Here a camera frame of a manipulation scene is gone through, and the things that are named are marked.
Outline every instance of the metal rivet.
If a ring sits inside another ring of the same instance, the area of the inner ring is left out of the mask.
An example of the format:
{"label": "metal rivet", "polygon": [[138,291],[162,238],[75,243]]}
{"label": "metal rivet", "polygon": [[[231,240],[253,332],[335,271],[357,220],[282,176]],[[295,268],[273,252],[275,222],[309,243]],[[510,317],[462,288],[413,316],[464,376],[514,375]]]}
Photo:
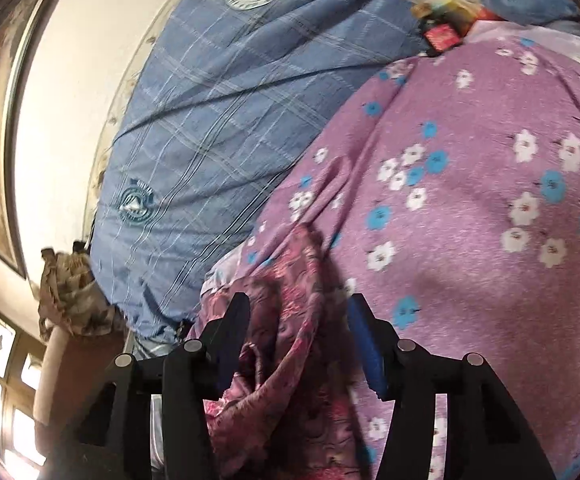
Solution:
{"label": "metal rivet", "polygon": [[199,339],[190,339],[189,341],[183,343],[183,349],[186,352],[194,353],[199,352],[199,350],[202,349],[203,345],[204,344],[201,341],[199,341]]}
{"label": "metal rivet", "polygon": [[412,339],[399,339],[397,346],[403,352],[412,352],[417,347],[417,344]]}
{"label": "metal rivet", "polygon": [[125,368],[132,363],[132,356],[130,354],[121,354],[116,356],[115,365],[119,368]]}
{"label": "metal rivet", "polygon": [[468,362],[472,366],[481,366],[483,364],[483,357],[479,354],[468,354]]}

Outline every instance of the wall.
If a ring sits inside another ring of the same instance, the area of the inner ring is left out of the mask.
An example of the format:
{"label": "wall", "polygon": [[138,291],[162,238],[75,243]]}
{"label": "wall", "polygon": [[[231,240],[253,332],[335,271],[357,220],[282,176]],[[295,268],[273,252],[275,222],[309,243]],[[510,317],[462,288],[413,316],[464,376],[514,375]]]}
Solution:
{"label": "wall", "polygon": [[[30,279],[40,250],[80,238],[99,134],[126,66],[167,0],[59,0],[30,68],[16,139],[16,208]],[[0,261],[0,310],[36,335],[27,282]]]}

